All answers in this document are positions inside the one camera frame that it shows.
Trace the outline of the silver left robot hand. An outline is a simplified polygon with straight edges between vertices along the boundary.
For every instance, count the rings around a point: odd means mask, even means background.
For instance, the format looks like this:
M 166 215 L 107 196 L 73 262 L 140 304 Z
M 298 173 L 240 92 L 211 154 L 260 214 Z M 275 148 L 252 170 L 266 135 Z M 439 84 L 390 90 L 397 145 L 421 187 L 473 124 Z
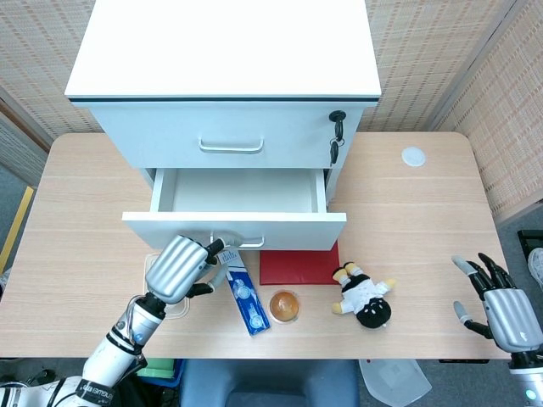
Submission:
M 177 304 L 185 297 L 213 293 L 227 274 L 227 266 L 218 265 L 216 256 L 242 244 L 233 234 L 223 234 L 207 246 L 189 237 L 174 237 L 146 272 L 147 294 Z

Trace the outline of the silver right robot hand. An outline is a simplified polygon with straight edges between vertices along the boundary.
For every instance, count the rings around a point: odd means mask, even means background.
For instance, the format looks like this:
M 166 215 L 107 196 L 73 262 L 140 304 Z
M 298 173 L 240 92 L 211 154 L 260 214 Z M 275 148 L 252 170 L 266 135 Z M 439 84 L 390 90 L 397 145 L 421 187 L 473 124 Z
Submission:
M 483 253 L 478 257 L 484 267 L 459 255 L 452 256 L 451 261 L 472 283 L 483 305 L 486 322 L 474 321 L 462 303 L 456 301 L 453 308 L 458 320 L 510 354 L 538 351 L 542 329 L 527 294 L 492 258 Z

